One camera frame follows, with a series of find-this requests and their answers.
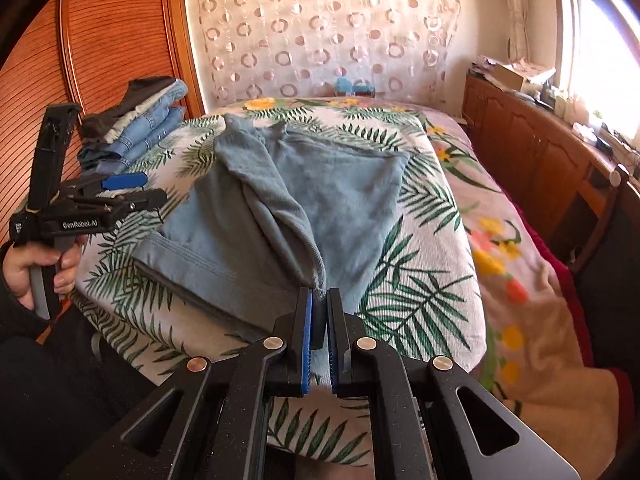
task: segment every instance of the curtain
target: curtain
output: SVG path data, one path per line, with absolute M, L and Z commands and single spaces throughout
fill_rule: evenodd
M 439 107 L 459 0 L 188 0 L 210 111 L 245 99 L 331 96 L 336 79 Z
M 507 0 L 509 7 L 509 60 L 529 59 L 529 40 L 527 38 L 527 10 L 529 0 Z

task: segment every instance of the slatted wood panel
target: slatted wood panel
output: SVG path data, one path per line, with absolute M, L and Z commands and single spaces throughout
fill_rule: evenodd
M 29 185 L 31 161 L 47 105 L 68 101 L 60 66 L 56 0 L 33 20 L 0 70 L 0 238 Z M 74 135 L 63 178 L 79 173 Z
M 174 74 L 161 0 L 68 0 L 68 36 L 85 113 L 116 104 L 131 79 Z

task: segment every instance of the white cloth with green leaves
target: white cloth with green leaves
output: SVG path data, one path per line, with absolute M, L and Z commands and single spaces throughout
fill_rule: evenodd
M 140 274 L 131 254 L 214 164 L 212 141 L 224 128 L 224 112 L 244 114 L 257 126 L 285 120 L 325 138 L 412 154 L 398 219 L 358 315 L 369 335 L 402 355 L 428 360 L 447 354 L 465 370 L 474 368 L 486 349 L 478 281 L 460 213 L 418 114 L 371 100 L 267 101 L 187 121 L 131 168 L 145 171 L 147 186 L 162 187 L 169 201 L 160 214 L 135 213 L 114 232 L 91 237 L 73 298 L 78 307 L 127 362 L 156 384 L 188 356 L 218 360 L 237 354 L 247 341 Z M 313 369 L 308 396 L 273 403 L 268 435 L 270 444 L 308 457 L 372 464 L 366 400 L 333 397 L 328 374 Z

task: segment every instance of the triangular cutout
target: triangular cutout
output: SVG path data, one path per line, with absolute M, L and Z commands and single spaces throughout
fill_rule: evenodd
M 122 435 L 122 443 L 147 456 L 157 456 L 169 430 L 183 391 L 168 391 L 129 430 Z
M 457 390 L 457 394 L 483 455 L 494 455 L 518 443 L 518 433 L 471 389 L 463 386 Z

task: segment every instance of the stack of folded clothes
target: stack of folded clothes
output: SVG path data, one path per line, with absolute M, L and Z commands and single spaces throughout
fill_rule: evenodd
M 119 104 L 85 116 L 78 151 L 82 174 L 127 171 L 182 121 L 184 107 L 170 105 L 187 91 L 175 77 L 134 79 Z

